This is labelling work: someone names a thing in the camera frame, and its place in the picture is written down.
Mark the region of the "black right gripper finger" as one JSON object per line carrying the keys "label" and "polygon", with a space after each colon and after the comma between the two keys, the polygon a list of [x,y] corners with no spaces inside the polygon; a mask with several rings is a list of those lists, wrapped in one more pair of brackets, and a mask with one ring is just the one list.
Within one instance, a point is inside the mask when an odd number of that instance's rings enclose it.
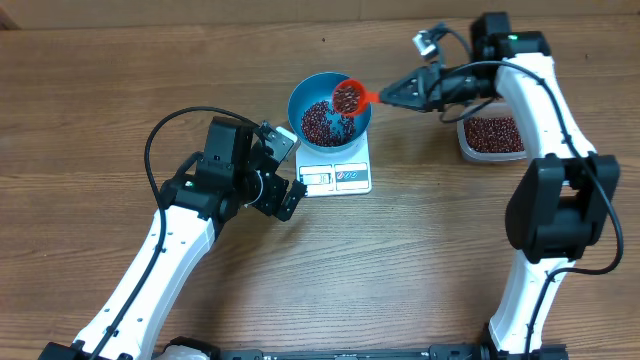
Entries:
{"label": "black right gripper finger", "polygon": [[425,76],[428,69],[423,66],[411,71],[400,80],[388,85],[380,91],[381,98],[414,98],[425,92]]}
{"label": "black right gripper finger", "polygon": [[416,112],[427,111],[427,102],[425,98],[413,93],[400,94],[381,92],[379,94],[379,100],[382,104],[390,105],[393,107],[399,107]]}

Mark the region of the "red scoop blue handle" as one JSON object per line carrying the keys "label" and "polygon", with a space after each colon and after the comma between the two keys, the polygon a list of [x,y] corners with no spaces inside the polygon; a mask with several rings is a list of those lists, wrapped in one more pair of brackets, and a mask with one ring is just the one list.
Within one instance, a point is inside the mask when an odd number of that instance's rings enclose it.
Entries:
{"label": "red scoop blue handle", "polygon": [[336,112],[348,117],[363,113],[371,104],[380,103],[378,93],[370,92],[353,78],[340,82],[332,93],[332,105]]}

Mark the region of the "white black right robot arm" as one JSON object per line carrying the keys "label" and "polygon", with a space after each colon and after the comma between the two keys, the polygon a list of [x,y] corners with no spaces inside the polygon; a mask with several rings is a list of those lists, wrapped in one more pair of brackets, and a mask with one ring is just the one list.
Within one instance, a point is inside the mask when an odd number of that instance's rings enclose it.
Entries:
{"label": "white black right robot arm", "polygon": [[477,345],[433,345],[431,359],[564,359],[542,329],[564,278],[616,223],[612,198],[620,167],[599,154],[576,124],[556,80],[551,49],[538,31],[515,32],[503,12],[475,20],[463,42],[468,62],[446,67],[439,24],[414,37],[425,60],[380,93],[382,103],[419,112],[503,99],[512,112],[528,168],[505,212],[515,254],[501,302]]}

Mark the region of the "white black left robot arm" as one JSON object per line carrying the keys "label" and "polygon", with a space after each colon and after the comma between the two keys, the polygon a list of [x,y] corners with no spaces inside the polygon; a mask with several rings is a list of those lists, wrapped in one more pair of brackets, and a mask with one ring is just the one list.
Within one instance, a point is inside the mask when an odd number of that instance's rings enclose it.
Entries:
{"label": "white black left robot arm", "polygon": [[212,119],[205,147],[163,185],[138,254],[101,311],[69,345],[48,343],[43,359],[212,359],[216,348],[178,338],[154,348],[175,300],[224,225],[243,207],[291,218],[306,187],[276,171],[300,141],[290,131],[237,116]]}

